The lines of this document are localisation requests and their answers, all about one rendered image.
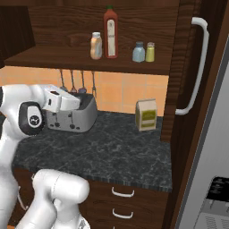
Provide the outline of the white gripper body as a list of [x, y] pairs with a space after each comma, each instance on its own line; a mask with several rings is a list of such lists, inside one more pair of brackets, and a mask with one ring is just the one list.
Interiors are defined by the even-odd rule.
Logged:
[[81, 100], [74, 95], [63, 92], [61, 94], [61, 105], [60, 110], [61, 111], [70, 111], [74, 109], [78, 109], [81, 105]]

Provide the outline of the beige condiment bottle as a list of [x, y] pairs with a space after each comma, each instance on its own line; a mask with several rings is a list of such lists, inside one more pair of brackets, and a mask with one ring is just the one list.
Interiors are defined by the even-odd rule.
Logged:
[[102, 57], [102, 38], [99, 32], [93, 32], [90, 40], [90, 57], [98, 60]]

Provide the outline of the red condiment bottle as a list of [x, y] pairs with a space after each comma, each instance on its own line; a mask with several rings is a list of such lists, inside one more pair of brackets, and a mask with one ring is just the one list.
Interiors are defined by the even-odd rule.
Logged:
[[104, 43], [106, 58], [116, 58], [118, 56], [118, 16], [112, 5], [108, 5], [104, 13]]

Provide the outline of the blue shaker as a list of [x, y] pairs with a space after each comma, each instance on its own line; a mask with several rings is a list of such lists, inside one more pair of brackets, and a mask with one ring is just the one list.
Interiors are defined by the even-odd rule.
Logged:
[[132, 61], [136, 63], [141, 63], [145, 61], [145, 49], [142, 41], [136, 43], [136, 47], [132, 52]]

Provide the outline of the yellow shaker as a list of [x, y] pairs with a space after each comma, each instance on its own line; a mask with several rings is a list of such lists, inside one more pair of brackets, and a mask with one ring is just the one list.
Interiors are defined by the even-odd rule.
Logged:
[[155, 44], [153, 42], [148, 42], [145, 61], [152, 63], [155, 61]]

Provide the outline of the dark wooden cabinet door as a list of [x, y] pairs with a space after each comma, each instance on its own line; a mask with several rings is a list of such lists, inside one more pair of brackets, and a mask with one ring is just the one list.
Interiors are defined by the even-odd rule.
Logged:
[[188, 79], [188, 68], [191, 61], [191, 49], [196, 36], [197, 25], [193, 17], [199, 17], [203, 0], [179, 0], [177, 22], [174, 34], [173, 53], [169, 70], [165, 112], [160, 139], [169, 142], [175, 127], [176, 109], [185, 109], [191, 99], [195, 79], [191, 88], [184, 91], [184, 82]]

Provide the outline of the hanging red spatula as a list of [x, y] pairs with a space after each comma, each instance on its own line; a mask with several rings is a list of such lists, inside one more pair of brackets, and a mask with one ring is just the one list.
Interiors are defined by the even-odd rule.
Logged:
[[71, 89], [71, 92], [72, 93], [77, 93], [77, 89], [74, 86], [73, 70], [70, 70], [70, 73], [71, 73], [71, 79], [72, 79], [72, 89]]

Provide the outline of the hanging purple spoon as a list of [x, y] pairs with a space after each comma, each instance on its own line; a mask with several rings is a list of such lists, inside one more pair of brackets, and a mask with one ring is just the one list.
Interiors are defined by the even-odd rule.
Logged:
[[87, 93], [87, 89], [84, 83], [84, 71], [81, 70], [81, 87], [78, 90], [79, 93]]

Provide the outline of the grey toaster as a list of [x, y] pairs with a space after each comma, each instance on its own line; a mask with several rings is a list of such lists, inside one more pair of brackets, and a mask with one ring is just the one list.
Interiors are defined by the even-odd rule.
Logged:
[[89, 131], [98, 117], [97, 103], [92, 94], [72, 93], [81, 99], [80, 108], [72, 111], [59, 111], [57, 114], [46, 111], [47, 127], [58, 131]]

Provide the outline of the hanging grey ladle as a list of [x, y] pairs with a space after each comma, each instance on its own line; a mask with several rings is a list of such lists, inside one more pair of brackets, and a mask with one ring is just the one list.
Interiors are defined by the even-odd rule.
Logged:
[[60, 70], [59, 70], [59, 72], [60, 72], [61, 82], [62, 82], [61, 89], [67, 92], [67, 91], [68, 91], [68, 89], [64, 86], [64, 76], [63, 76], [63, 70], [62, 70], [62, 69], [60, 69]]

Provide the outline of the hanging grey fork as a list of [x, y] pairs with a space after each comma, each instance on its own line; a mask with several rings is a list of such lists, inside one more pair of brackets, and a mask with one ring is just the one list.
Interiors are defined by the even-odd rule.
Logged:
[[92, 74], [92, 94], [95, 98], [97, 98], [97, 88], [95, 83], [95, 72], [91, 71]]

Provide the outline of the beige box with green label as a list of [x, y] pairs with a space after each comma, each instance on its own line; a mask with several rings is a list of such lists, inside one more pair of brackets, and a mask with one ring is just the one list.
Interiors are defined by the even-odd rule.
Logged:
[[157, 103], [154, 98], [139, 100], [136, 103], [135, 123], [139, 131], [156, 129]]

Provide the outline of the dark wooden drawer front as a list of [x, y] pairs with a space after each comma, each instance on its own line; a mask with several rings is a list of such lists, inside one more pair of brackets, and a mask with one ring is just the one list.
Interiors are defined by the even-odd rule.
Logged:
[[[89, 180], [90, 194], [89, 197], [96, 201], [108, 201], [114, 204], [127, 204], [135, 207], [149, 206], [160, 207], [166, 206], [168, 193], [162, 191], [153, 191], [142, 189], [134, 186], [124, 186], [121, 184], [98, 182]], [[121, 193], [132, 193], [134, 190], [134, 196], [131, 198], [123, 198], [115, 196], [111, 189]]]
[[[113, 216], [112, 209], [117, 214], [129, 215], [131, 219], [121, 219]], [[163, 213], [147, 207], [134, 207], [127, 204], [114, 204], [104, 201], [80, 204], [82, 215], [88, 220], [91, 229], [162, 229]]]

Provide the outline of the dark wooden wall cabinet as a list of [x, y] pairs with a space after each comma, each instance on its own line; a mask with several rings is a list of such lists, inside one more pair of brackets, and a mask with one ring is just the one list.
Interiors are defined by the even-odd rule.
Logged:
[[[118, 16], [118, 57], [89, 56], [94, 31], [103, 32], [106, 7]], [[0, 0], [0, 65], [167, 75], [179, 0]], [[155, 61], [136, 63], [142, 41]]]

